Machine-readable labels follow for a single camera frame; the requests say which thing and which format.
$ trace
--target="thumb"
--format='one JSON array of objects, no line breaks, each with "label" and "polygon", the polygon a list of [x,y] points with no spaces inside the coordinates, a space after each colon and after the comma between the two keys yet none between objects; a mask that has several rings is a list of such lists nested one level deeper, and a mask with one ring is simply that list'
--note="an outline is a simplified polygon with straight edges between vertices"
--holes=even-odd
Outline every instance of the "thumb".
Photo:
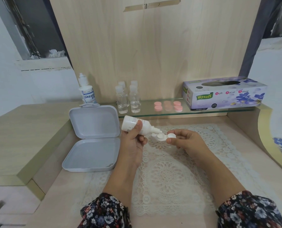
[{"label": "thumb", "polygon": [[137,124],[135,125],[135,127],[128,133],[128,137],[130,139],[134,139],[142,130],[142,121],[138,120]]},{"label": "thumb", "polygon": [[182,148],[185,147],[184,142],[185,142],[185,140],[179,139],[179,138],[168,138],[168,139],[166,139],[167,144],[177,146],[177,147],[182,147]]}]

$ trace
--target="tissue box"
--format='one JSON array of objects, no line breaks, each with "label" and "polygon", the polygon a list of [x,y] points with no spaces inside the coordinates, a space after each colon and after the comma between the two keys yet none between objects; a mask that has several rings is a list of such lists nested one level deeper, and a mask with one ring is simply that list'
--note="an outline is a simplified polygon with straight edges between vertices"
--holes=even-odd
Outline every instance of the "tissue box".
[{"label": "tissue box", "polygon": [[191,110],[257,106],[267,86],[247,77],[183,82],[182,96]]}]

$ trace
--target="brown tape strip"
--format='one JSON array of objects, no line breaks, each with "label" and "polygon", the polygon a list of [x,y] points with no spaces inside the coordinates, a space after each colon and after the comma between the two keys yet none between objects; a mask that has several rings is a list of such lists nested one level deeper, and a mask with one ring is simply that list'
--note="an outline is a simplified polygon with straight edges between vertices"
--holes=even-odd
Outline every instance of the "brown tape strip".
[{"label": "brown tape strip", "polygon": [[142,10],[142,9],[151,9],[157,7],[164,7],[169,5],[178,5],[181,0],[168,0],[168,1],[159,1],[147,4],[140,4],[140,5],[132,5],[125,7],[123,12],[135,11],[135,10]]}]

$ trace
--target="lace doily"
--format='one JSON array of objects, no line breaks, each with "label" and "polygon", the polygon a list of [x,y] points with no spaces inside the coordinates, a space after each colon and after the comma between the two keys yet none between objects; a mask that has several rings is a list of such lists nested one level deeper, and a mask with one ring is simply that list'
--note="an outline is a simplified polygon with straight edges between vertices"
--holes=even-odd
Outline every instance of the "lace doily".
[{"label": "lace doily", "polygon": [[[239,151],[216,125],[183,125],[177,129],[198,132],[210,150],[230,169],[242,185],[255,195],[279,202],[275,192],[260,179]],[[164,133],[174,127],[159,127]],[[196,167],[183,149],[165,142],[154,143],[150,135],[143,149],[143,162],[133,183],[132,212],[137,215],[203,214],[215,210],[205,172]],[[107,172],[87,173],[83,198],[77,206],[94,200],[103,190],[109,176]]]}]

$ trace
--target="black floral shirt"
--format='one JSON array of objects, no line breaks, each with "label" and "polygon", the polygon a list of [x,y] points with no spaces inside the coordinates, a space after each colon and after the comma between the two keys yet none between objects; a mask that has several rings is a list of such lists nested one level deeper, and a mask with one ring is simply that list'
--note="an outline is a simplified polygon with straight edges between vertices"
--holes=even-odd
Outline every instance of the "black floral shirt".
[{"label": "black floral shirt", "polygon": [[[216,211],[218,228],[282,228],[282,216],[276,204],[264,197],[242,191],[233,195]],[[128,208],[110,194],[102,193],[81,210],[78,228],[132,227]]]}]

